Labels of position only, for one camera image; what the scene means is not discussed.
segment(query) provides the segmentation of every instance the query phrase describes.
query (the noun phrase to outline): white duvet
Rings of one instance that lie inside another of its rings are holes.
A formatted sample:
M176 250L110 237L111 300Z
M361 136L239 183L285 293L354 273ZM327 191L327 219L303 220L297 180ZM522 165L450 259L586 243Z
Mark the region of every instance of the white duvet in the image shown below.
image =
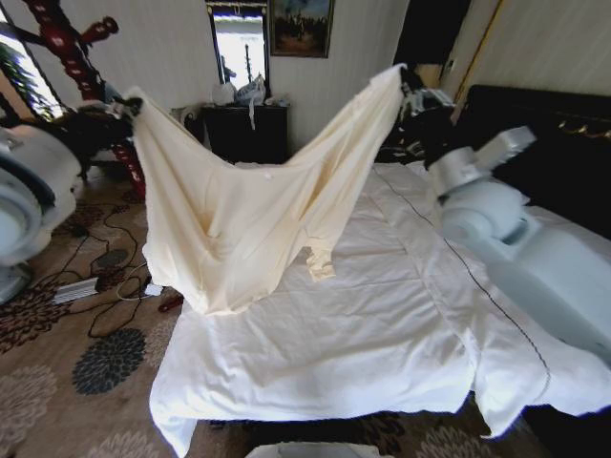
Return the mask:
M494 304L414 212L431 212L426 179L421 165L375 166L333 251L337 277L314 283L300 253L239 315L183 306L150 398L178 456L198 419L455 412L473 389L497 436L527 405L581 414L611 404L597 357L550 337L455 247Z

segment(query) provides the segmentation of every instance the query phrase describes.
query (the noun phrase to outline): black flower pattern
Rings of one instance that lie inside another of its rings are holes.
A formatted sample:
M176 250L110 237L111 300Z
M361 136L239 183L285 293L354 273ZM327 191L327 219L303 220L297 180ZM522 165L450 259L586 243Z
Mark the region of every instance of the black flower pattern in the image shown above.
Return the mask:
M96 205L83 203L76 204L76 210L68 219L62 222L53 232L55 236L78 236L82 234L80 228L90 228L104 217L104 210Z
M57 281L36 284L0 307L0 353L50 331L68 313L71 302L53 303L60 284Z
M100 268L115 267L127 259L127 251L123 249L111 250L95 260Z
M121 196L123 200L127 203L144 203L144 199L138 195L136 190L130 189L129 191L125 191Z
M112 289L125 278L125 272L122 267L104 267L103 269L94 269L94 275L99 277L96 288L97 291L103 293Z
M356 419L359 432L364 438L364 444L377 446L382 454L400 453L399 438L406 431L401 423L401 414L396 412L380 412Z
M73 370L80 394L106 393L123 382L142 363L144 335L139 329L119 329L91 345Z
M117 205L113 208L113 215L118 215L120 213L125 213L130 209L129 205Z
M498 458L498 455L460 429L439 427L427 432L416 458Z

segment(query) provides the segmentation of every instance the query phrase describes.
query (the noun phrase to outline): patterned rug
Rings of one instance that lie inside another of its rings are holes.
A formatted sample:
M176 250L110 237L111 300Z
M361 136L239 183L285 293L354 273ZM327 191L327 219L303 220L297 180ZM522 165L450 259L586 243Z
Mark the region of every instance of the patterned rug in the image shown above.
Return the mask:
M0 307L0 457L173 456L151 421L148 396L179 313L158 307L177 293L166 288L158 298L137 299L148 275L139 267L145 209L130 184L112 175L93 169L77 186L76 212L30 262L32 284ZM90 277L99 277L99 294L52 303L58 286ZM131 300L117 297L120 284ZM521 419L500 439L480 439L486 433L470 397L454 415L201 421L188 456L240 458L289 441L370 444L397 458L549 456Z

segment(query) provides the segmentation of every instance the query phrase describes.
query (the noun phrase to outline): headboard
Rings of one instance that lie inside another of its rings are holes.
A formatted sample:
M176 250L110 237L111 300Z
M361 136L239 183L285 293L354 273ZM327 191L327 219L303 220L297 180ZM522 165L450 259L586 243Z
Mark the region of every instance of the headboard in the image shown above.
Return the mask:
M611 239L611 97L472 86L458 130L477 149L521 125L537 141L495 177L531 204Z

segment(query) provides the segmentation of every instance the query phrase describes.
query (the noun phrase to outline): wall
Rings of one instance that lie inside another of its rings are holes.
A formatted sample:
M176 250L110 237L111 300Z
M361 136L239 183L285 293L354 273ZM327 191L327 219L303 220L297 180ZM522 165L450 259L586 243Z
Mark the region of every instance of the wall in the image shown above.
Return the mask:
M611 2L505 0L468 85L611 94Z
M458 92L497 3L498 0L471 0L448 57L449 61L454 61L452 71L445 72L441 80L441 89L450 97L454 97Z
M22 0L2 3L15 25L38 33ZM138 85L165 108L211 98L219 73L203 0L62 0L61 6L78 31L104 16L117 21L119 32L94 43L90 58L120 92ZM59 59L42 47L30 49L62 101L80 101Z
M388 67L394 57L409 0L336 0L328 59L271 57L274 94L288 94L289 138L298 149ZM38 26L22 0L3 0L13 22ZM62 0L74 27L85 30L106 15L119 32L94 44L91 60L120 92L139 85L162 107L211 99L219 82L210 24L203 0ZM59 60L30 46L51 84L67 104L80 100Z
M394 58L408 0L336 0L328 59L271 57L272 93L288 94L292 149L316 136Z

